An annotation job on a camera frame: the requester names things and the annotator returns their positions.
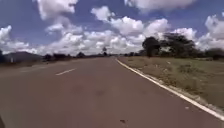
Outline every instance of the sky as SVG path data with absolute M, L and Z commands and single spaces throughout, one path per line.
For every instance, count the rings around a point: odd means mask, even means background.
M 224 49 L 223 0 L 0 0 L 4 53 L 128 53 L 146 37 L 179 33 Z

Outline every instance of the road edge line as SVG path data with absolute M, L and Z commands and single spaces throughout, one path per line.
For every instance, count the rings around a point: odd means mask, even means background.
M 181 99 L 183 99 L 183 100 L 185 100 L 185 101 L 187 101 L 187 102 L 193 104 L 194 106 L 196 106 L 196 107 L 202 109 L 203 111 L 205 111 L 205 112 L 207 112 L 207 113 L 209 113 L 209 114 L 215 116 L 216 118 L 220 119 L 221 121 L 224 121 L 224 116 L 223 116 L 223 115 L 221 115 L 221 114 L 219 114 L 219 113 L 213 111 L 212 109 L 210 109 L 210 108 L 208 108 L 208 107 L 206 107 L 206 106 L 204 106 L 204 105 L 201 105 L 200 103 L 198 103 L 198 102 L 196 102 L 196 101 L 194 101 L 194 100 L 188 98 L 187 96 L 185 96 L 185 95 L 183 95 L 183 94 L 181 94 L 181 93 L 179 93 L 179 92 L 177 92 L 177 91 L 174 91 L 173 89 L 170 89 L 169 87 L 166 87 L 165 85 L 160 84 L 159 82 L 157 82 L 157 81 L 153 80 L 152 78 L 150 78 L 150 77 L 144 75 L 143 73 L 140 73 L 140 72 L 134 70 L 133 68 L 127 66 L 126 64 L 122 63 L 122 62 L 119 61 L 118 59 L 116 59 L 116 61 L 117 61 L 120 65 L 122 65 L 123 67 L 127 68 L 128 70 L 131 70 L 132 72 L 134 72 L 134 73 L 140 75 L 141 77 L 143 77 L 143 78 L 145 78 L 145 79 L 147 79 L 147 80 L 153 82 L 154 84 L 158 85 L 159 87 L 161 87 L 161 88 L 163 88 L 163 89 L 165 89 L 165 90 L 167 90 L 167 91 L 169 91 L 169 92 L 175 94 L 176 96 L 180 97 Z

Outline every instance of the dry grass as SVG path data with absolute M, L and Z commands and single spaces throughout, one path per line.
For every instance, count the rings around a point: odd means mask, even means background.
M 166 85 L 199 95 L 224 110 L 224 63 L 174 58 L 119 58 L 132 68 L 154 76 Z

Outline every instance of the road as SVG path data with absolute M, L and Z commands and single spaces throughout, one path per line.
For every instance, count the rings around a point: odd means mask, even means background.
M 222 128 L 114 58 L 2 72 L 0 115 L 6 128 Z

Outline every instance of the distant hill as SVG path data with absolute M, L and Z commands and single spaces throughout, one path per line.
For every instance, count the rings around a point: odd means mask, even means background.
M 42 60 L 42 56 L 28 52 L 9 53 L 5 55 L 5 58 L 8 62 L 31 62 Z

